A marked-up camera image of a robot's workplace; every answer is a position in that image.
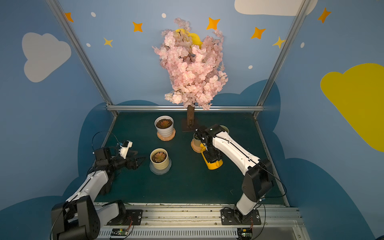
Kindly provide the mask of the yellow watering can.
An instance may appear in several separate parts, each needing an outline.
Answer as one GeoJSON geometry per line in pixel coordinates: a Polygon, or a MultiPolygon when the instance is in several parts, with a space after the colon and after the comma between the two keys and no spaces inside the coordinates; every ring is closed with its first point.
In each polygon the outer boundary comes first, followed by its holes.
{"type": "Polygon", "coordinates": [[[214,160],[212,163],[209,162],[211,155],[208,154],[207,148],[203,144],[200,144],[200,147],[202,148],[201,154],[209,170],[216,170],[223,165],[223,160],[214,160]]]}

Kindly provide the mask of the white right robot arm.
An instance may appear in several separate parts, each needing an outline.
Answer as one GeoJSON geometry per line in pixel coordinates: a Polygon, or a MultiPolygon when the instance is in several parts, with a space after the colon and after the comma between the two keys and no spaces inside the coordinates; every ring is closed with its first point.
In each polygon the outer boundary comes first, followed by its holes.
{"type": "Polygon", "coordinates": [[[243,194],[236,204],[238,216],[248,216],[257,203],[273,188],[273,166],[269,160],[261,160],[238,144],[220,125],[200,127],[195,135],[201,141],[202,156],[209,170],[223,165],[227,156],[244,175],[243,194]]]}

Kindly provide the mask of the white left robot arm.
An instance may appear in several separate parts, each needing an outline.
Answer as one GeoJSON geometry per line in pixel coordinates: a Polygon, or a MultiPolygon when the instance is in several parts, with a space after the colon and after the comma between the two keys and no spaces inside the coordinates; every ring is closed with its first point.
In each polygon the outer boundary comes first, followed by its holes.
{"type": "Polygon", "coordinates": [[[115,148],[114,155],[109,147],[94,150],[96,159],[86,180],[65,202],[52,208],[51,240],[95,240],[103,226],[126,226],[113,234],[127,238],[141,224],[143,212],[128,210],[121,200],[95,207],[97,196],[111,191],[118,170],[136,170],[146,160],[129,148],[124,143],[115,148]]]}

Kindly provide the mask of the pink green rosette succulent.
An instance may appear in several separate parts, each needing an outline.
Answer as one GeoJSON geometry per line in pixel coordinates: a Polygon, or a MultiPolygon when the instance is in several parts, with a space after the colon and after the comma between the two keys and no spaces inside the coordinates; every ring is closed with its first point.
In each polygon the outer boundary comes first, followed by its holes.
{"type": "Polygon", "coordinates": [[[152,156],[152,161],[154,163],[162,163],[167,159],[167,154],[165,152],[156,152],[152,156]]]}

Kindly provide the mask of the red orange succulent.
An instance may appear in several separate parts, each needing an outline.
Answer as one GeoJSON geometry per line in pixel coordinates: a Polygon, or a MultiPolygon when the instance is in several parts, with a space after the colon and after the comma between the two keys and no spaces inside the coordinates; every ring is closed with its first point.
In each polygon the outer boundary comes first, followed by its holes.
{"type": "Polygon", "coordinates": [[[159,128],[159,129],[167,129],[167,128],[171,127],[172,124],[173,124],[173,122],[170,119],[161,119],[157,123],[157,128],[159,128]]]}

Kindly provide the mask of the small beige pot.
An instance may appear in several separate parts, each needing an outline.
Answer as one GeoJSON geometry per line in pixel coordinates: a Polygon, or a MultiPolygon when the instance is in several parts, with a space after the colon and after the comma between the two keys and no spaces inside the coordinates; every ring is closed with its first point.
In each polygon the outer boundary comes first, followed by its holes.
{"type": "Polygon", "coordinates": [[[200,148],[201,147],[201,140],[198,138],[197,134],[193,135],[193,146],[195,148],[200,148]]]}

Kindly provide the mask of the clear faceted saucer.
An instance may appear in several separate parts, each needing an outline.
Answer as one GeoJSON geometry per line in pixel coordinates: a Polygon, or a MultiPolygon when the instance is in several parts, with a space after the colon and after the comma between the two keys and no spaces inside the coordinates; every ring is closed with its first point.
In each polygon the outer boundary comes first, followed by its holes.
{"type": "Polygon", "coordinates": [[[172,166],[172,161],[167,159],[161,163],[150,163],[150,170],[156,175],[164,175],[166,174],[172,166]]]}

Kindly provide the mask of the cream ribbed pot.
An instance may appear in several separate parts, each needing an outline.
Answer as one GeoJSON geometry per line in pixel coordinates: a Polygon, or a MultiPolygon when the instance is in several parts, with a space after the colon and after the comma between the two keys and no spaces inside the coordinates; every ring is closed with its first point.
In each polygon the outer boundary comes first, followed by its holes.
{"type": "Polygon", "coordinates": [[[165,170],[170,165],[169,154],[165,149],[158,148],[150,154],[151,166],[155,170],[165,170]]]}

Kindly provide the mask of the pale green ribbed pot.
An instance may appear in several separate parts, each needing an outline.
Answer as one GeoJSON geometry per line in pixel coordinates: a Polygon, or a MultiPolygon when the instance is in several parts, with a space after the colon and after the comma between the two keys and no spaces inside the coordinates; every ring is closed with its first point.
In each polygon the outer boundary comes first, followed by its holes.
{"type": "Polygon", "coordinates": [[[226,126],[221,125],[221,127],[225,130],[225,132],[229,133],[229,129],[226,126]]]}

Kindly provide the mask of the pink faceted saucer left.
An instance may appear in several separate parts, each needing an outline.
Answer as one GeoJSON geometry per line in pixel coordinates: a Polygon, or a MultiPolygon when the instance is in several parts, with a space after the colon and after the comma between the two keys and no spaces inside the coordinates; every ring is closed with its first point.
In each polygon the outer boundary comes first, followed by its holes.
{"type": "Polygon", "coordinates": [[[164,141],[164,142],[168,142],[168,141],[171,141],[176,135],[176,130],[173,129],[173,132],[172,134],[169,136],[169,137],[164,137],[162,136],[159,132],[157,132],[157,136],[158,138],[161,140],[161,141],[164,141]]]}

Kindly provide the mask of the large white pot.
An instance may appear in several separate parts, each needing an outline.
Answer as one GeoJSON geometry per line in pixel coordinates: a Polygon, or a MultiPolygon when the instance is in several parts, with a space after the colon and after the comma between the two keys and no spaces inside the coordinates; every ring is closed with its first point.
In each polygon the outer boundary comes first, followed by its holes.
{"type": "Polygon", "coordinates": [[[160,116],[155,120],[155,127],[161,137],[168,138],[173,134],[174,120],[170,116],[160,116]]]}

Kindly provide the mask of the brown tree trunk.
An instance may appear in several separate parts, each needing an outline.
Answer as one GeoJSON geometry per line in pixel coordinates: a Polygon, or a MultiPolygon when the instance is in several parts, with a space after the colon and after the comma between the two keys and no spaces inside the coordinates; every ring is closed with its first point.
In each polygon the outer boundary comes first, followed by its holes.
{"type": "Polygon", "coordinates": [[[187,127],[191,128],[195,124],[195,106],[189,105],[187,107],[187,127]]]}

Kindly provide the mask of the left circuit board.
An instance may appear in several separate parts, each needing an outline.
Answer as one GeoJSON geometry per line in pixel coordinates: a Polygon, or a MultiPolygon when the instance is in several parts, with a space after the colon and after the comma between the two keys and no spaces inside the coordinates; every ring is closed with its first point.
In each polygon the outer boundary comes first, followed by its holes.
{"type": "Polygon", "coordinates": [[[128,229],[112,229],[110,237],[122,237],[125,238],[129,235],[130,231],[128,229]]]}

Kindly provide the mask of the circuit board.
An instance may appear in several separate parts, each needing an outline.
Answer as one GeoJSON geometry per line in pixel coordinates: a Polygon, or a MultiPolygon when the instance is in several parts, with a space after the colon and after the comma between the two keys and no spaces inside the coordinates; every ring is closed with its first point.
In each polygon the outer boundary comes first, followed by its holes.
{"type": "Polygon", "coordinates": [[[130,231],[128,229],[112,229],[110,237],[122,237],[125,238],[129,235],[130,231]]]}
{"type": "Polygon", "coordinates": [[[253,230],[246,228],[237,228],[237,240],[252,240],[253,239],[253,230]]]}

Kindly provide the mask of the pink blossom tree crown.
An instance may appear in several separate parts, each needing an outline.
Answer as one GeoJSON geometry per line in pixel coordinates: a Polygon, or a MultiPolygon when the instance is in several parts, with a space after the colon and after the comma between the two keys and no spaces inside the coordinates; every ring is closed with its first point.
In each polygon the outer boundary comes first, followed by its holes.
{"type": "Polygon", "coordinates": [[[203,40],[191,33],[190,23],[180,18],[174,22],[177,30],[162,32],[164,42],[154,52],[160,64],[167,70],[173,90],[165,94],[165,100],[182,104],[184,108],[199,106],[209,110],[213,98],[228,82],[223,63],[224,35],[218,30],[219,20],[209,19],[208,30],[214,36],[203,40]]]}

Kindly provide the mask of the right circuit board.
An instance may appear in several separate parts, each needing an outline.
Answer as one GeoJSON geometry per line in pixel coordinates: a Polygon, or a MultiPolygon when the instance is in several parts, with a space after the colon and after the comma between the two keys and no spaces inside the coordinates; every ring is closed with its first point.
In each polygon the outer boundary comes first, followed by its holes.
{"type": "Polygon", "coordinates": [[[253,230],[246,228],[237,228],[237,240],[252,240],[253,239],[253,230]]]}

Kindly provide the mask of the metal tree base plate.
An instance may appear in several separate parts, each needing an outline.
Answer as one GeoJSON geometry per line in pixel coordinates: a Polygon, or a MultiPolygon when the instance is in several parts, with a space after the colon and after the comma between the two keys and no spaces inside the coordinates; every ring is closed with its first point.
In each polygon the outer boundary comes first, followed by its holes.
{"type": "Polygon", "coordinates": [[[192,125],[190,125],[190,121],[187,118],[183,118],[181,120],[181,126],[182,126],[182,132],[194,132],[196,129],[199,128],[199,119],[194,118],[194,122],[192,125]]]}

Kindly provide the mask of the left side floor rail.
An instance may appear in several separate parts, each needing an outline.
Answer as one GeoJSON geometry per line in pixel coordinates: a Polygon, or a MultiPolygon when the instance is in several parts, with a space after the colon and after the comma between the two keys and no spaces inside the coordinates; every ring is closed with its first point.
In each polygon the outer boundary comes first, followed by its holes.
{"type": "Polygon", "coordinates": [[[112,130],[113,130],[113,127],[115,125],[116,120],[117,120],[117,117],[114,117],[112,122],[111,122],[111,124],[110,124],[109,129],[107,130],[106,136],[104,138],[104,141],[103,141],[101,147],[104,147],[106,145],[106,143],[107,143],[107,141],[108,141],[108,139],[110,137],[110,134],[112,133],[112,130]]]}

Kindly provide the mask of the floor rail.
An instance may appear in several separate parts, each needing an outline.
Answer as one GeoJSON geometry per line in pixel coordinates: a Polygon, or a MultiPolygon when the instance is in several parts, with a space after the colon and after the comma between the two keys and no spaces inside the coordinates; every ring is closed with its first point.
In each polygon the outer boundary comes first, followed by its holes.
{"type": "Polygon", "coordinates": [[[274,173],[275,178],[276,178],[276,181],[277,181],[277,186],[279,187],[279,190],[280,190],[281,194],[283,195],[281,198],[283,199],[284,204],[285,204],[286,207],[291,207],[291,205],[290,205],[290,203],[289,203],[289,201],[288,201],[288,199],[287,199],[286,188],[285,188],[285,186],[279,181],[279,179],[280,179],[279,174],[278,174],[277,169],[276,169],[276,167],[275,167],[273,158],[272,158],[271,153],[270,153],[270,151],[269,151],[269,148],[268,148],[268,146],[267,146],[267,142],[266,142],[266,140],[265,140],[265,137],[264,137],[264,135],[263,135],[263,132],[262,132],[262,129],[261,129],[261,127],[260,127],[260,124],[259,124],[258,120],[255,120],[255,124],[256,124],[258,133],[259,133],[259,135],[260,135],[260,138],[261,138],[263,147],[264,147],[264,149],[265,149],[267,158],[268,158],[268,160],[272,163],[273,173],[274,173]]]}
{"type": "Polygon", "coordinates": [[[103,141],[101,147],[104,147],[106,145],[106,143],[107,143],[107,141],[108,141],[108,139],[110,137],[110,134],[112,133],[112,130],[113,130],[113,127],[115,125],[116,120],[117,120],[117,117],[114,117],[112,122],[111,122],[111,124],[110,124],[109,129],[107,130],[106,136],[104,138],[104,141],[103,141]]]}

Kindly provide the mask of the aluminium back rail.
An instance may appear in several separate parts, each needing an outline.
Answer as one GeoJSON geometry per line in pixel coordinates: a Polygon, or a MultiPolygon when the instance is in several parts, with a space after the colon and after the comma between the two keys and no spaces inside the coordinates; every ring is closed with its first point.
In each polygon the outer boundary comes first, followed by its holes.
{"type": "MultiPolygon", "coordinates": [[[[187,111],[183,106],[127,106],[127,105],[107,105],[107,110],[112,111],[143,111],[143,112],[171,112],[187,111]]],[[[262,106],[211,106],[210,111],[215,112],[262,112],[262,106]]]]}

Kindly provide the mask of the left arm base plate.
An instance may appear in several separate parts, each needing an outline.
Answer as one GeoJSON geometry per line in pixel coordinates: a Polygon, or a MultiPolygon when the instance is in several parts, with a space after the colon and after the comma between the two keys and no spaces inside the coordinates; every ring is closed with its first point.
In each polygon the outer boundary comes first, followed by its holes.
{"type": "Polygon", "coordinates": [[[140,226],[143,219],[143,210],[127,209],[124,213],[119,213],[117,217],[110,220],[107,226],[140,226]]]}

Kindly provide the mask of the right side floor rail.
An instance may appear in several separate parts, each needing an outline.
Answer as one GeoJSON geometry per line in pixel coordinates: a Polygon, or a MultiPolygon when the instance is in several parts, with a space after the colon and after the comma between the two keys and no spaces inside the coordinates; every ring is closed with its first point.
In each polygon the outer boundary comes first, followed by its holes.
{"type": "Polygon", "coordinates": [[[265,137],[264,137],[264,135],[263,135],[263,132],[262,132],[262,129],[261,129],[261,127],[260,127],[260,124],[259,124],[258,120],[255,120],[255,124],[256,124],[258,133],[259,133],[259,135],[260,135],[260,138],[261,138],[263,147],[264,147],[264,149],[265,149],[267,158],[268,158],[268,160],[272,163],[273,173],[274,173],[275,178],[276,178],[276,181],[277,181],[277,186],[279,187],[279,190],[280,190],[281,194],[283,195],[281,198],[283,199],[284,204],[285,204],[286,207],[291,207],[291,205],[290,205],[290,203],[289,203],[289,201],[288,201],[288,199],[287,199],[286,188],[285,188],[285,186],[279,181],[279,179],[280,179],[279,174],[278,174],[277,169],[276,169],[276,167],[275,167],[273,158],[272,158],[271,153],[270,153],[270,151],[269,151],[269,148],[268,148],[268,146],[267,146],[267,142],[266,142],[266,140],[265,140],[265,137]]]}

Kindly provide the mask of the aluminium front rail base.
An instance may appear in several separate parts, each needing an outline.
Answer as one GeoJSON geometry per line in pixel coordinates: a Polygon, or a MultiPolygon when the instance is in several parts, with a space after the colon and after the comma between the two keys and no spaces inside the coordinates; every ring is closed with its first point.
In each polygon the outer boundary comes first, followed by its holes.
{"type": "Polygon", "coordinates": [[[143,210],[140,226],[127,237],[110,237],[112,229],[126,226],[104,226],[99,240],[237,240],[237,228],[253,230],[252,240],[308,240],[309,233],[297,208],[282,205],[256,207],[261,225],[224,226],[220,210],[228,204],[128,203],[130,210],[143,210]]]}

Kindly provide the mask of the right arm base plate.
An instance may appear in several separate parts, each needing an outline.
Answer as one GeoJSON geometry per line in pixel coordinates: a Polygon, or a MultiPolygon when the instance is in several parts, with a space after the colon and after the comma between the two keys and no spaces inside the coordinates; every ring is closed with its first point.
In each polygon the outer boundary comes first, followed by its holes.
{"type": "Polygon", "coordinates": [[[234,225],[261,225],[262,219],[258,210],[253,210],[247,215],[243,215],[237,209],[231,209],[225,207],[220,210],[222,225],[234,226],[234,225]]]}

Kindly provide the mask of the aluminium frame post left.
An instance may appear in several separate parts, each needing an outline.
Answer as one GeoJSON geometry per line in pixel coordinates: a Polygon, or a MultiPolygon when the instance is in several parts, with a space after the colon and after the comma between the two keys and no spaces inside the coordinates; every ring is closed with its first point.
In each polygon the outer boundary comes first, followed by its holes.
{"type": "Polygon", "coordinates": [[[82,46],[78,36],[76,35],[76,32],[71,25],[71,22],[67,19],[65,12],[61,7],[59,1],[47,0],[46,3],[50,7],[52,13],[54,14],[55,18],[57,19],[60,26],[62,27],[71,45],[75,49],[77,55],[79,56],[82,64],[84,65],[87,73],[91,77],[93,83],[95,84],[97,90],[99,91],[107,107],[113,105],[112,99],[110,98],[106,88],[102,83],[102,80],[100,79],[90,59],[88,58],[84,47],[82,46]]]}

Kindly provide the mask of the aluminium frame post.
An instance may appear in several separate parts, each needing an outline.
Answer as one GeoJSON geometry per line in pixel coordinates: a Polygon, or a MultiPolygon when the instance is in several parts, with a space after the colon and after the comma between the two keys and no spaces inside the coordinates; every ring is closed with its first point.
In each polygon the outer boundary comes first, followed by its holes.
{"type": "Polygon", "coordinates": [[[300,31],[300,28],[307,16],[307,11],[309,9],[309,6],[311,5],[312,1],[310,0],[304,0],[302,1],[301,5],[299,6],[298,12],[293,20],[293,23],[288,31],[288,34],[286,36],[286,41],[284,42],[284,45],[282,46],[279,55],[277,57],[277,60],[275,62],[275,65],[271,71],[271,74],[261,92],[261,95],[257,102],[257,107],[261,108],[261,110],[256,110],[253,112],[253,117],[256,120],[259,113],[264,109],[264,103],[272,89],[273,84],[275,83],[277,76],[285,62],[286,57],[288,56],[288,53],[296,39],[297,34],[300,31]]]}
{"type": "Polygon", "coordinates": [[[76,35],[76,32],[71,25],[71,22],[67,19],[65,12],[61,7],[59,1],[47,0],[46,3],[50,7],[52,13],[54,14],[55,18],[57,19],[60,26],[62,27],[71,45],[75,49],[77,55],[79,56],[82,64],[84,65],[87,73],[91,77],[93,83],[95,84],[97,90],[99,91],[107,107],[113,105],[112,99],[110,98],[106,88],[102,83],[102,80],[100,79],[90,59],[88,58],[84,47],[82,46],[78,36],[76,35]]]}

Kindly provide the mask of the aluminium frame post right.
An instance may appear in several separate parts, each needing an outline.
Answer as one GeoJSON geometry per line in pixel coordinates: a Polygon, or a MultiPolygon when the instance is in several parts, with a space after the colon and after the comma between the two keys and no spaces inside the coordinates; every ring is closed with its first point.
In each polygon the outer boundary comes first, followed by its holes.
{"type": "Polygon", "coordinates": [[[293,20],[293,23],[288,31],[288,34],[286,36],[286,41],[284,42],[284,45],[282,46],[279,55],[277,57],[277,60],[275,62],[275,65],[271,71],[271,74],[261,92],[261,95],[257,102],[257,107],[261,108],[261,110],[256,110],[253,112],[253,117],[256,120],[259,113],[264,109],[264,103],[272,89],[273,84],[275,83],[277,76],[285,62],[286,57],[288,56],[288,53],[296,39],[297,34],[300,31],[300,28],[307,16],[307,11],[309,9],[309,6],[311,5],[312,1],[310,0],[304,0],[302,1],[301,5],[299,6],[298,12],[293,20]]]}

